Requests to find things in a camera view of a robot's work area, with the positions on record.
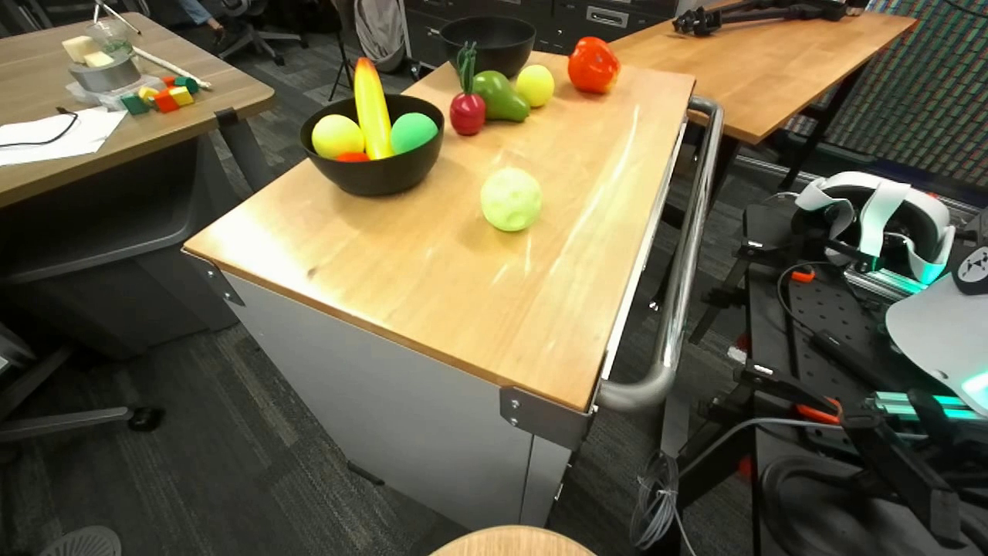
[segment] metal handle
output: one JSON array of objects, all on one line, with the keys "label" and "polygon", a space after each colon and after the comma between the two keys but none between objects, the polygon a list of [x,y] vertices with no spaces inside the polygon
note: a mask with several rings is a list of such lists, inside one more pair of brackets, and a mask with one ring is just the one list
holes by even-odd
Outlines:
[{"label": "metal handle", "polygon": [[687,338],[687,307],[688,292],[699,268],[699,246],[705,234],[707,203],[710,203],[710,186],[713,186],[713,164],[721,151],[721,133],[723,133],[723,112],[716,102],[692,99],[692,112],[707,115],[707,133],[700,148],[700,174],[692,183],[688,194],[688,212],[684,223],[684,241],[672,259],[671,286],[663,297],[663,318],[660,318],[660,338],[656,346],[656,357],[650,372],[638,383],[610,383],[606,381],[599,390],[599,405],[624,415],[641,415],[659,409],[668,391],[676,383],[684,338]]}]

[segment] green apple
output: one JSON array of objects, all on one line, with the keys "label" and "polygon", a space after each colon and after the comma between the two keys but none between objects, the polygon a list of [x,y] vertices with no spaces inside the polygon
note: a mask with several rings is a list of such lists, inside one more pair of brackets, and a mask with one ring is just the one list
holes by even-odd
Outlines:
[{"label": "green apple", "polygon": [[520,167],[501,167],[485,178],[481,212],[501,231],[524,231],[544,210],[544,189]]},{"label": "green apple", "polygon": [[555,96],[555,73],[547,64],[524,64],[516,76],[516,91],[530,107],[544,107]]},{"label": "green apple", "polygon": [[340,155],[359,155],[369,148],[369,134],[366,129],[347,118],[347,115],[325,115],[314,127],[313,127],[313,148],[322,156],[336,161]]}]

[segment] plastic vegetable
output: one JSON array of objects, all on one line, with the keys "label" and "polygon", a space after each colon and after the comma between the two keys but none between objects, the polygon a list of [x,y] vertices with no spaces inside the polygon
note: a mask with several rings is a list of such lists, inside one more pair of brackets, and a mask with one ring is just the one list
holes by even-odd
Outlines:
[{"label": "plastic vegetable", "polygon": [[516,91],[516,87],[501,71],[480,71],[474,76],[474,89],[485,96],[490,120],[527,118],[527,102]]},{"label": "plastic vegetable", "polygon": [[568,81],[581,91],[606,96],[615,87],[618,71],[618,56],[599,38],[581,38],[574,52],[568,56]]},{"label": "plastic vegetable", "polygon": [[485,96],[474,91],[474,68],[475,68],[475,44],[469,40],[458,52],[459,91],[452,102],[452,127],[459,134],[475,134],[488,123],[488,102]]},{"label": "plastic vegetable", "polygon": [[379,161],[392,155],[392,118],[382,96],[379,73],[369,56],[353,71],[353,99],[359,106],[359,123],[369,134],[369,156]]}]

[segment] red bell pepper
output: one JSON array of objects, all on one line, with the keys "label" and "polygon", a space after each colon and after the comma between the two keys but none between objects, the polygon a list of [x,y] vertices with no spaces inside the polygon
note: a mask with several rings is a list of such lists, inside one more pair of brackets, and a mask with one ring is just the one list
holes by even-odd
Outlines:
[{"label": "red bell pepper", "polygon": [[618,56],[599,38],[581,38],[574,52],[568,56],[568,81],[581,91],[606,96],[615,87],[618,71]]}]

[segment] toy fruit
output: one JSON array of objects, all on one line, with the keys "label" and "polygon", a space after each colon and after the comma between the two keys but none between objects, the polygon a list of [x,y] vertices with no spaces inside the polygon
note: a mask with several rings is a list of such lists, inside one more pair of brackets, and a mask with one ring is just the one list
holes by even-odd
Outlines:
[{"label": "toy fruit", "polygon": [[615,87],[618,71],[618,56],[599,38],[581,38],[574,52],[568,56],[568,81],[581,91],[606,96]]},{"label": "toy fruit", "polygon": [[524,231],[544,210],[544,189],[520,167],[501,167],[481,189],[481,212],[501,231]]},{"label": "toy fruit", "polygon": [[427,118],[423,112],[406,112],[392,123],[392,151],[395,155],[413,151],[413,148],[427,145],[437,133],[439,133],[439,127],[431,118]]},{"label": "toy fruit", "polygon": [[347,115],[325,115],[313,127],[313,151],[322,156],[340,156],[366,148],[369,148],[366,129]]},{"label": "toy fruit", "polygon": [[459,73],[459,89],[452,102],[452,127],[459,134],[475,134],[488,123],[488,102],[485,96],[474,91],[474,68],[475,68],[475,44],[462,44],[458,52],[458,73]]},{"label": "toy fruit", "polygon": [[359,106],[359,123],[369,134],[369,156],[379,161],[392,155],[392,118],[382,99],[382,83],[369,56],[353,71],[353,99]]},{"label": "toy fruit", "polygon": [[530,107],[544,107],[555,96],[555,76],[547,64],[524,64],[516,76],[516,91]]},{"label": "toy fruit", "polygon": [[524,120],[527,106],[501,71],[480,71],[474,89],[485,96],[490,120]]}]

